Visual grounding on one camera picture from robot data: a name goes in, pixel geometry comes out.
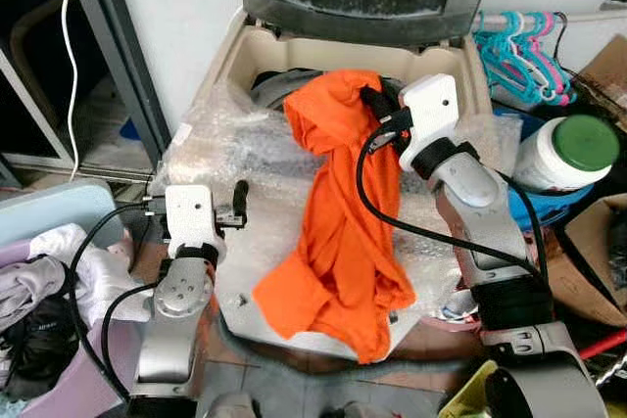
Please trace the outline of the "orange garment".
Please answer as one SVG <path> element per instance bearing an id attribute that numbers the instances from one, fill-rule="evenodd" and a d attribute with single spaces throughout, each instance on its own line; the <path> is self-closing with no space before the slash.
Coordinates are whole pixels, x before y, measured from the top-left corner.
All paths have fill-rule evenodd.
<path id="1" fill-rule="evenodd" d="M 380 123 L 364 91 L 382 91 L 379 73 L 331 70 L 286 97 L 292 137 L 323 163 L 295 249 L 256 285 L 254 298 L 279 337 L 325 334 L 370 364 L 389 355 L 388 316 L 413 305 L 416 292 L 396 260 L 394 227 L 358 194 L 357 161 Z"/>

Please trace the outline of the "beige top-loading washing machine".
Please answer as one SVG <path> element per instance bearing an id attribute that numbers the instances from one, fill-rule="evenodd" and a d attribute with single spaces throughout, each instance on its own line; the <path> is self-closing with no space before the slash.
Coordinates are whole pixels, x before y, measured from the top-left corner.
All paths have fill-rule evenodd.
<path id="1" fill-rule="evenodd" d="M 457 80 L 458 124 L 454 137 L 469 141 L 483 163 L 514 167 L 521 122 L 494 116 L 487 79 L 473 41 L 444 39 L 433 46 L 395 48 L 357 45 L 291 34 L 234 17 L 214 64 L 176 131 L 154 181 L 210 187 L 216 204 L 231 203 L 233 187 L 248 182 L 247 224 L 225 235 L 217 265 L 216 297 L 229 330 L 248 341 L 354 359 L 349 347 L 325 334 L 278 336 L 254 301 L 254 288 L 295 249 L 302 213 L 322 159 L 301 149 L 282 110 L 257 105 L 250 92 L 269 70 L 376 70 L 409 83 L 436 73 Z"/>

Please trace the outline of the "teal plastic clothes hanger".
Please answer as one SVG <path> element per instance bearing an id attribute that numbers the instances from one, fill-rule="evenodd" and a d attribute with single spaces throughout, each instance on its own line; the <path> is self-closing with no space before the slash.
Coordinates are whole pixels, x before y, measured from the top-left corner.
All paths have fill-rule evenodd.
<path id="1" fill-rule="evenodd" d="M 502 86 L 524 105 L 543 105 L 554 100 L 550 79 L 516 42 L 516 36 L 523 33 L 523 14 L 506 12 L 501 17 L 503 23 L 490 28 L 487 16 L 482 15 L 480 25 L 474 30 L 490 82 Z"/>

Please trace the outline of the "pink plastic clothes hanger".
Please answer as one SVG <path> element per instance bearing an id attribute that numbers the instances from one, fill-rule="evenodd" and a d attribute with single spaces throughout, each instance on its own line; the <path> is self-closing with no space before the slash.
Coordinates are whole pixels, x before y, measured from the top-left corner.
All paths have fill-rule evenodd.
<path id="1" fill-rule="evenodd" d="M 573 97 L 576 97 L 576 93 L 555 54 L 568 28 L 568 16 L 563 12 L 530 12 L 527 16 L 533 21 L 530 32 L 530 54 L 539 60 L 539 70 L 546 80 L 546 85 L 541 88 L 541 97 L 548 106 L 565 108 L 572 102 Z M 558 29 L 558 36 L 550 54 L 542 45 L 542 39 L 550 36 L 555 28 Z"/>

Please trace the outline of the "white garment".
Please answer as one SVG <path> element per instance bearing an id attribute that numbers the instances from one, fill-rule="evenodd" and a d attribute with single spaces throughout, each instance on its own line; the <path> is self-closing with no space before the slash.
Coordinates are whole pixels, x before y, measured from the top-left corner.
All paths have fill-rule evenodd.
<path id="1" fill-rule="evenodd" d="M 71 264 L 72 256 L 80 247 L 86 231 L 76 224 L 64 224 L 34 236 L 28 243 L 30 255 L 49 255 L 65 265 Z M 75 288 L 77 307 L 82 320 L 90 328 L 99 327 L 108 307 L 122 293 L 138 288 L 142 283 L 128 271 L 129 258 L 89 245 L 77 263 L 79 278 Z M 113 321 L 148 321 L 151 310 L 145 302 L 151 297 L 148 290 L 129 296 L 114 309 Z"/>

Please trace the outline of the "white jar with green lid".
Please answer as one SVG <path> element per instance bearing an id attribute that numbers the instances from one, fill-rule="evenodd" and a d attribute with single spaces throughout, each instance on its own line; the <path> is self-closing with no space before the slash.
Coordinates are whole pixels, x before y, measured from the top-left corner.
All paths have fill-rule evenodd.
<path id="1" fill-rule="evenodd" d="M 555 118 L 521 141 L 511 179 L 532 193 L 572 193 L 608 176 L 619 154 L 612 124 L 587 115 Z"/>

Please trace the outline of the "light blue plastic board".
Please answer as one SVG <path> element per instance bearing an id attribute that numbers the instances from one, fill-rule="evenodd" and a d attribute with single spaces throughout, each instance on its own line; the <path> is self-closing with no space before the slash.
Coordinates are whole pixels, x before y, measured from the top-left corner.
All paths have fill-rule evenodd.
<path id="1" fill-rule="evenodd" d="M 90 229 L 117 207 L 107 182 L 80 179 L 0 199 L 0 247 L 64 224 Z"/>

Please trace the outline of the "blue plastic basin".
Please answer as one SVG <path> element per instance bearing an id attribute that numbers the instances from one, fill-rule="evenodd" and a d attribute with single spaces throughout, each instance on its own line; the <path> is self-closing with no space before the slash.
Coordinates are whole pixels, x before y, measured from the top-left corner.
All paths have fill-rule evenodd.
<path id="1" fill-rule="evenodd" d="M 502 108 L 502 106 L 493 106 L 493 114 L 519 118 L 521 121 L 521 139 L 532 136 L 545 123 L 544 119 L 529 116 L 514 109 Z M 555 224 L 560 218 L 568 216 L 570 207 L 578 203 L 584 195 L 588 194 L 588 191 L 590 190 L 586 187 L 586 189 L 573 191 L 573 193 L 528 193 L 527 195 L 533 211 L 536 212 L 539 224 L 548 226 Z M 519 225 L 520 230 L 529 233 L 532 230 L 532 224 L 530 224 L 532 220 L 530 220 L 529 212 L 523 200 L 520 199 L 513 187 L 507 190 L 507 204 L 510 215 Z"/>

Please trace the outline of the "grey garment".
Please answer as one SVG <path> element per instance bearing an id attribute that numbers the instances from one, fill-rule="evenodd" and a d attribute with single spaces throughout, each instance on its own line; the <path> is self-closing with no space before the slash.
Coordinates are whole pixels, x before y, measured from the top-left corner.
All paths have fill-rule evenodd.
<path id="1" fill-rule="evenodd" d="M 0 333 L 62 292 L 68 273 L 63 262 L 46 255 L 0 267 Z"/>

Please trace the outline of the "flat brown cardboard piece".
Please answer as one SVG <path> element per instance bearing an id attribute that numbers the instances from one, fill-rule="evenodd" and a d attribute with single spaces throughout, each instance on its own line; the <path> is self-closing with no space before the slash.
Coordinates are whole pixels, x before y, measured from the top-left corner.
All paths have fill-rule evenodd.
<path id="1" fill-rule="evenodd" d="M 627 39 L 614 36 L 593 60 L 578 72 L 593 101 L 608 110 L 614 121 L 627 113 Z"/>

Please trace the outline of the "open brown cardboard box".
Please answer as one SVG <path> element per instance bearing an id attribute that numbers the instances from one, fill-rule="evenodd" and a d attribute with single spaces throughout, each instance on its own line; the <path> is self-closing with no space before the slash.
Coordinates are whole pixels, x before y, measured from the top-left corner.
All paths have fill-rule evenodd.
<path id="1" fill-rule="evenodd" d="M 612 235 L 614 221 L 624 217 L 626 207 L 626 194 L 604 196 L 553 230 L 556 240 L 546 244 L 555 300 L 581 318 L 608 327 L 627 324 L 626 290 L 613 280 L 624 270 L 614 267 L 610 257 L 613 244 L 627 242 L 627 236 Z"/>

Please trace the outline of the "red stick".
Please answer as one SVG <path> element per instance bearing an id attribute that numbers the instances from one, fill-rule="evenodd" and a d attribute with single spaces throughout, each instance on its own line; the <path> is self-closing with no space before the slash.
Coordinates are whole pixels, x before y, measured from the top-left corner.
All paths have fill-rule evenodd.
<path id="1" fill-rule="evenodd" d="M 580 347 L 578 349 L 579 358 L 584 360 L 596 358 L 596 356 L 602 354 L 602 352 L 606 352 L 622 346 L 622 344 L 626 342 L 626 329 L 613 330 L 613 332 L 607 334 L 607 336 L 604 336 L 603 338 L 598 338 L 594 342 L 591 342 L 586 346 Z"/>

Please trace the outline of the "purple laundry basket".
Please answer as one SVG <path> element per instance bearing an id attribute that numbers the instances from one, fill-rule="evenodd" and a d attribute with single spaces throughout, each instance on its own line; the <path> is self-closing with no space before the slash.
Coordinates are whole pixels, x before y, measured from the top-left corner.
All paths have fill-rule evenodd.
<path id="1" fill-rule="evenodd" d="M 40 256 L 28 253 L 28 243 L 31 239 L 0 248 L 0 267 Z M 118 252 L 118 250 L 109 250 L 128 257 L 129 262 L 131 262 L 129 254 Z M 77 283 L 79 283 L 79 275 L 75 279 L 74 292 Z M 29 312 L 15 325 L 27 330 L 32 330 L 35 327 L 59 327 L 74 330 L 69 324 L 67 298 L 59 296 L 59 294 L 44 299 L 35 310 Z M 111 319 L 111 334 L 109 334 L 111 346 L 109 350 L 114 369 L 127 387 L 133 383 L 134 363 L 137 360 L 139 343 L 137 325 L 143 323 L 144 321 L 113 321 Z M 97 328 L 90 328 L 86 324 L 86 327 L 88 327 L 86 332 L 88 332 L 89 343 L 98 349 L 103 324 L 100 323 Z M 0 363 L 4 363 L 5 360 L 8 360 L 5 355 L 0 354 Z M 0 372 L 0 388 L 3 387 L 6 377 L 8 377 L 8 372 Z M 120 400 L 114 395 L 112 388 L 100 377 L 98 369 L 91 363 L 90 358 L 81 354 L 79 347 L 76 348 L 71 363 L 64 369 L 57 386 L 53 390 L 35 399 L 17 401 L 25 401 L 25 409 L 20 413 L 20 418 L 95 418 L 120 404 Z"/>

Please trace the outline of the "grey door frame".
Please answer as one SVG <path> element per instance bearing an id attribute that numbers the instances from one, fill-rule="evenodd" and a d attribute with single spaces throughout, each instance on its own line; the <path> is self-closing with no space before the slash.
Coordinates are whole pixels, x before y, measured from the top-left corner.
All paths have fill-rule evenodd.
<path id="1" fill-rule="evenodd" d="M 79 0 L 152 167 L 169 148 L 169 123 L 125 0 Z"/>

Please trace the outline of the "white hanger rail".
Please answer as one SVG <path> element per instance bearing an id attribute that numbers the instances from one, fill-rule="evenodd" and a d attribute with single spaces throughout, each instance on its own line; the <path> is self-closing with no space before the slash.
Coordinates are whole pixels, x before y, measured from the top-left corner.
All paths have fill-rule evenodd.
<path id="1" fill-rule="evenodd" d="M 571 23 L 607 23 L 607 21 L 626 21 L 627 10 L 607 10 L 592 12 L 592 14 L 551 14 L 555 21 L 570 21 Z M 474 30 L 501 30 L 510 25 L 510 21 L 523 27 L 534 22 L 532 16 L 527 14 L 519 15 L 518 12 L 506 12 L 505 14 L 483 14 L 479 12 L 471 20 L 471 28 Z"/>

